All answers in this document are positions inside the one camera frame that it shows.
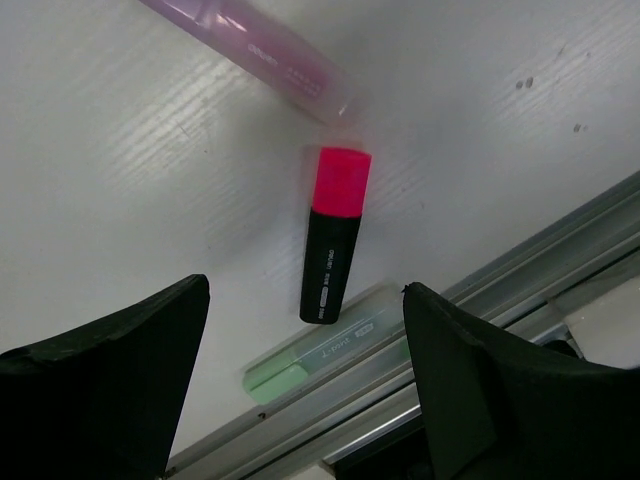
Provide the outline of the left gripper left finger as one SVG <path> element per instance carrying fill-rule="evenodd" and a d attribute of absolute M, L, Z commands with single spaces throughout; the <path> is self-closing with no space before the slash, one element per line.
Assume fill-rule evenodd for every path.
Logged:
<path fill-rule="evenodd" d="M 209 308 L 206 276 L 1 356 L 4 479 L 164 476 Z"/>

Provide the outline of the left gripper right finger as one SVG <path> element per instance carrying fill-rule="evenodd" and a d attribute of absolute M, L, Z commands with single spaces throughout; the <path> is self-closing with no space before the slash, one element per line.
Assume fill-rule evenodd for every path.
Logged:
<path fill-rule="evenodd" d="M 635 479 L 639 373 L 521 339 L 423 284 L 404 325 L 439 479 Z"/>

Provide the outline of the green pastel long highlighter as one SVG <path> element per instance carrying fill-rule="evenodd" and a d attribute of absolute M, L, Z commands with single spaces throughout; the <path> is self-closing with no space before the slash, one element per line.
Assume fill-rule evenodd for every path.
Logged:
<path fill-rule="evenodd" d="M 254 402 L 266 405 L 391 337 L 402 323 L 401 288 L 381 284 L 349 303 L 336 323 L 315 326 L 255 362 L 243 374 L 242 386 Z"/>

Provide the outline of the black pink-capped highlighter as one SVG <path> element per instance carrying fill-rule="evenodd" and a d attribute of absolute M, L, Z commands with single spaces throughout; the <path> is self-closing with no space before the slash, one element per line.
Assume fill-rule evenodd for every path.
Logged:
<path fill-rule="evenodd" d="M 337 322 L 364 210 L 372 155 L 342 147 L 319 151 L 306 235 L 299 317 Z"/>

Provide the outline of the pink pastel highlighter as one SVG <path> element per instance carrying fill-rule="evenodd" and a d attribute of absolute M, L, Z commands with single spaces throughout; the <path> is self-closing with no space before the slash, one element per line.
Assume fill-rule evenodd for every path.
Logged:
<path fill-rule="evenodd" d="M 248 1 L 144 4 L 325 124 L 348 124 L 363 107 L 362 90 L 343 70 Z"/>

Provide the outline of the aluminium table frame rails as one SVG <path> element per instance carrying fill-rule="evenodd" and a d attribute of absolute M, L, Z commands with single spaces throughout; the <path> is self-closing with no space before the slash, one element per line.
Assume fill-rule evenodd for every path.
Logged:
<path fill-rule="evenodd" d="M 635 479 L 639 370 L 565 317 L 639 276 L 631 176 L 444 293 L 411 283 L 391 329 L 175 458 L 171 479 Z"/>

